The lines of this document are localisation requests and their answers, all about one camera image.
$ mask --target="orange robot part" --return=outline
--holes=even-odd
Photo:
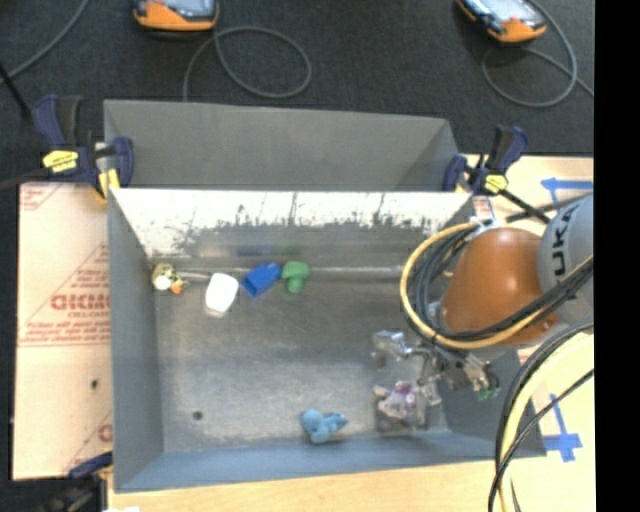
[[[465,248],[441,301],[441,316],[455,332],[489,327],[542,295],[537,275],[541,238],[529,231],[490,229]],[[550,313],[502,343],[520,345],[544,335],[558,315]]]

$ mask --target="gray bin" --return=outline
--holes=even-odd
[[[446,121],[107,101],[105,138],[135,146],[129,188],[109,197],[116,492],[214,485],[492,458],[504,390],[480,402],[441,389],[418,429],[381,434],[372,388],[417,374],[377,370],[373,333],[405,328],[400,271],[426,236],[468,219],[442,193],[455,144]],[[206,280],[180,296],[150,281],[159,261],[239,280],[253,266],[306,261],[299,296],[240,288],[222,317]],[[515,353],[494,362],[503,382]],[[312,445],[300,414],[349,423]],[[539,455],[539,440],[521,455]]]

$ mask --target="yellow cable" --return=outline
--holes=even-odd
[[[529,380],[525,383],[522,389],[516,395],[516,399],[513,402],[511,413],[505,424],[504,436],[502,439],[502,445],[500,447],[500,459],[505,456],[509,451],[511,444],[518,434],[518,426],[520,420],[527,407],[527,404],[531,400],[533,393],[538,389],[538,386],[542,380],[549,374],[550,370],[555,368],[558,363],[566,359],[569,355],[574,354],[580,349],[594,345],[594,335],[588,335],[583,332],[574,335],[567,340],[561,347],[553,352],[547,360],[545,360],[540,367],[531,375]],[[509,469],[507,468],[503,474],[502,481],[499,487],[500,501],[502,504],[503,512],[510,512],[515,510],[515,504],[513,501],[513,493],[511,487],[511,477],[509,475]]]
[[[456,226],[452,226],[443,231],[440,231],[439,233],[433,235],[430,238],[427,238],[413,251],[411,256],[409,256],[409,259],[407,260],[407,263],[405,264],[404,269],[402,270],[402,275],[400,277],[400,298],[402,300],[402,305],[405,311],[407,312],[407,314],[409,315],[409,318],[411,318],[411,320],[416,325],[416,327],[420,329],[422,333],[424,333],[426,336],[433,339],[434,341],[451,348],[462,349],[462,350],[473,350],[473,349],[488,347],[490,345],[495,345],[497,343],[500,343],[501,341],[506,340],[507,338],[513,336],[515,333],[517,333],[518,331],[526,327],[527,324],[531,322],[531,320],[537,314],[537,312],[533,313],[523,318],[522,320],[516,322],[511,327],[503,331],[500,331],[488,338],[485,338],[482,340],[476,340],[476,341],[458,341],[458,340],[452,340],[450,338],[442,336],[441,334],[436,333],[433,329],[431,329],[428,325],[426,325],[422,321],[422,319],[418,316],[418,314],[415,312],[415,310],[411,306],[411,301],[409,300],[409,297],[407,295],[407,283],[409,282],[409,276],[411,274],[411,270],[413,266],[415,265],[415,262],[429,247],[431,247],[436,242],[440,241],[441,239],[449,235],[458,233],[460,231],[464,231],[472,227],[478,227],[478,224],[476,222],[467,222],[464,224],[458,224]]]

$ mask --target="bin floor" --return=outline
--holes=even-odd
[[[312,275],[299,295],[283,281],[258,297],[240,287],[221,317],[205,284],[156,295],[165,451],[306,441],[310,408],[344,414],[341,435],[376,435],[373,386],[415,379],[421,364],[371,359],[375,332],[406,326],[398,283],[355,269]]]

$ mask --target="cable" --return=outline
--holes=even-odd
[[[505,199],[511,201],[516,206],[519,206],[520,208],[522,208],[525,211],[525,213],[527,213],[531,217],[536,217],[538,220],[541,220],[545,224],[549,224],[549,222],[551,222],[551,219],[547,217],[543,211],[539,210],[538,208],[534,208],[529,203],[523,201],[515,194],[509,192],[507,189],[500,190],[498,194],[504,197]]]
[[[569,204],[571,204],[571,203],[573,203],[575,201],[580,201],[581,199],[584,199],[587,196],[590,196],[591,194],[592,194],[592,192],[588,192],[588,193],[586,193],[584,195],[581,195],[581,196],[578,196],[578,197],[570,197],[568,199],[562,199],[560,201],[555,201],[553,203],[545,204],[543,206],[537,206],[535,209],[540,211],[540,212],[543,212],[543,213],[546,213],[546,212],[549,212],[549,211],[552,211],[552,210],[558,210],[558,209],[563,208],[563,207],[565,207],[565,206],[567,206],[567,205],[569,205]],[[527,211],[520,212],[520,213],[514,213],[514,214],[511,214],[511,215],[507,216],[505,218],[505,222],[507,224],[510,224],[510,223],[516,222],[518,220],[528,219],[528,218],[530,218],[532,216],[533,216],[532,213],[531,212],[527,212]]]
[[[14,176],[12,178],[7,178],[0,181],[0,190],[5,190],[7,188],[17,187],[22,185],[23,183],[28,183],[34,180],[44,179],[49,175],[49,170],[46,168],[39,169],[35,172],[30,172],[27,174],[20,174],[19,176]]]
[[[540,381],[549,370],[555,367],[561,360],[576,350],[593,343],[593,335],[585,335],[585,332],[590,331],[593,325],[594,319],[593,316],[591,316],[582,322],[578,322],[558,332],[546,340],[527,361],[525,361],[514,377],[504,402],[496,435],[496,472],[500,471],[500,465],[508,453],[507,447],[513,444],[512,439],[517,432],[522,412],[525,410]],[[501,481],[499,482],[499,490],[503,500],[503,509],[507,510],[510,506],[513,506],[510,498],[515,500],[515,492],[509,495],[505,491],[506,483],[504,483],[503,480],[506,479],[503,473],[506,472],[506,468],[500,472]],[[490,498],[490,500],[490,507],[492,507],[493,498]]]
[[[284,41],[285,43],[292,46],[302,57],[302,60],[304,61],[304,64],[307,70],[307,73],[303,82],[298,87],[294,88],[291,91],[282,92],[282,93],[272,93],[272,92],[260,90],[241,80],[238,77],[238,75],[236,75],[236,73],[231,69],[226,58],[224,57],[222,50],[220,49],[220,40],[222,38],[226,36],[230,36],[232,34],[238,34],[241,32],[254,32],[254,33],[260,33],[260,34],[266,34],[266,35],[275,37],[277,39],[280,39],[281,41]],[[217,32],[214,30],[213,36],[211,36],[204,43],[202,43],[200,47],[195,51],[195,53],[193,54],[193,57],[191,57],[189,65],[187,66],[187,71],[185,72],[184,79],[182,82],[182,100],[183,101],[188,101],[189,78],[190,78],[193,66],[196,60],[198,59],[198,57],[200,56],[200,54],[212,43],[215,45],[218,59],[225,73],[240,87],[242,87],[246,91],[249,91],[252,94],[255,94],[256,96],[261,96],[263,98],[271,98],[271,99],[291,98],[293,96],[296,96],[297,94],[300,94],[302,91],[304,91],[307,88],[309,83],[311,83],[311,75],[312,75],[311,61],[309,60],[309,57],[307,56],[305,51],[302,49],[302,47],[298,43],[296,43],[293,39],[285,36],[284,34],[281,34],[280,32],[276,32],[275,30],[272,30],[269,28],[257,27],[252,25],[241,25],[239,27],[228,28],[221,32]]]
[[[493,88],[493,90],[496,93],[498,93],[500,96],[521,107],[547,108],[547,107],[555,106],[560,102],[564,101],[569,96],[569,94],[571,94],[571,91],[573,91],[576,84],[580,85],[591,97],[595,97],[593,90],[584,81],[578,78],[578,64],[576,62],[576,57],[573,52],[573,48],[569,44],[567,37],[564,35],[564,32],[562,32],[562,30],[560,29],[556,21],[551,17],[551,15],[547,11],[545,11],[544,8],[542,8],[542,6],[540,6],[538,3],[534,2],[533,0],[528,0],[528,2],[542,13],[542,15],[549,22],[549,25],[553,29],[555,29],[555,31],[557,32],[558,36],[560,37],[560,41],[562,42],[562,45],[567,51],[567,56],[569,58],[569,68],[564,67],[562,64],[554,60],[552,57],[545,55],[544,53],[536,49],[532,49],[532,48],[520,48],[520,49],[525,53],[528,53],[530,55],[535,55],[536,57],[539,57],[545,60],[546,62],[552,64],[553,66],[563,71],[565,74],[569,76],[569,83],[567,84],[566,88],[562,93],[560,93],[557,97],[548,101],[528,102],[528,101],[518,99],[514,96],[511,96],[506,92],[504,92],[502,89],[500,89],[495,84],[495,82],[491,79],[491,76],[489,75],[489,71],[487,69],[487,60],[496,51],[495,49],[491,49],[487,53],[485,53],[484,58],[482,59],[481,69],[482,69],[482,74],[484,75],[484,78],[486,79],[486,81]]]
[[[37,52],[33,57],[23,62],[22,64],[20,64],[16,69],[9,71],[9,77],[15,78],[20,73],[22,73],[23,71],[26,71],[31,66],[33,66],[36,62],[42,59],[47,53],[49,53],[75,26],[75,24],[80,19],[80,16],[84,12],[88,4],[89,4],[89,0],[82,0],[80,7],[78,7],[75,14],[72,16],[69,22],[64,26],[64,28],[58,33],[58,35],[55,36],[51,40],[51,42],[49,42],[49,44],[47,44],[44,48],[42,48],[39,52]],[[5,83],[5,81],[0,80],[0,85],[2,85],[3,83]]]
[[[576,391],[579,387],[589,381],[595,375],[595,370],[591,369],[587,373],[585,373],[580,379],[574,382],[569,388],[567,388],[564,392],[558,395],[556,398],[551,400],[547,405],[545,405],[540,411],[536,413],[536,415],[525,425],[525,427],[521,430],[518,437],[516,437],[509,447],[509,450],[504,454],[504,457],[501,463],[498,465],[498,470],[496,471],[496,475],[491,483],[491,490],[489,492],[489,503],[488,510],[489,512],[493,511],[495,498],[498,494],[500,484],[504,477],[504,474],[509,467],[509,464],[513,460],[515,452],[518,450],[520,445],[525,441],[529,433],[533,430],[533,428],[540,423],[540,420],[557,404],[559,404],[562,400],[564,400],[571,393]]]
[[[584,348],[585,346],[593,345],[593,340],[593,335],[584,337],[573,336],[568,339],[565,338],[563,343],[541,363],[540,367],[537,368],[533,374],[529,376],[527,382],[517,394],[509,414],[506,416],[507,419],[504,428],[504,437],[500,445],[500,463],[504,460],[508,447],[513,443],[513,440],[516,437],[520,420],[527,405],[530,403],[533,393],[538,389],[543,379],[558,365],[558,363],[565,360],[568,356],[574,354],[577,350]],[[506,485],[509,481],[506,473],[507,470],[505,469],[499,486],[502,508],[505,512],[513,509],[513,493],[509,493],[506,490]]]
[[[476,222],[468,222],[450,227],[428,238],[409,256],[400,278],[400,298],[404,312],[410,321],[409,323],[421,336],[453,349],[473,350],[495,345],[506,340],[530,323],[560,307],[573,292],[591,277],[593,272],[593,256],[590,256],[574,268],[556,286],[500,322],[476,331],[451,332],[442,326],[435,325],[431,318],[431,314],[428,312],[426,287],[433,280],[432,274],[435,266],[438,265],[439,268],[442,266],[441,256],[443,254],[455,255],[461,249],[460,243],[462,239],[480,227]],[[442,240],[445,240],[444,247],[436,253],[434,258],[427,260],[426,264],[429,267],[426,270],[423,267],[425,273],[423,271],[417,273],[417,279],[419,280],[417,286],[418,288],[424,287],[424,289],[418,290],[416,294],[416,309],[414,309],[408,294],[411,272],[422,255]]]
[[[14,85],[13,80],[9,76],[9,73],[2,66],[2,62],[0,62],[0,77],[4,80],[4,83],[7,85],[7,87],[9,87],[11,94],[13,95],[16,103],[18,103],[18,106],[22,111],[22,116],[29,117],[31,109],[29,108],[26,100],[22,97],[22,94],[20,94],[20,91],[18,91],[18,89]]]

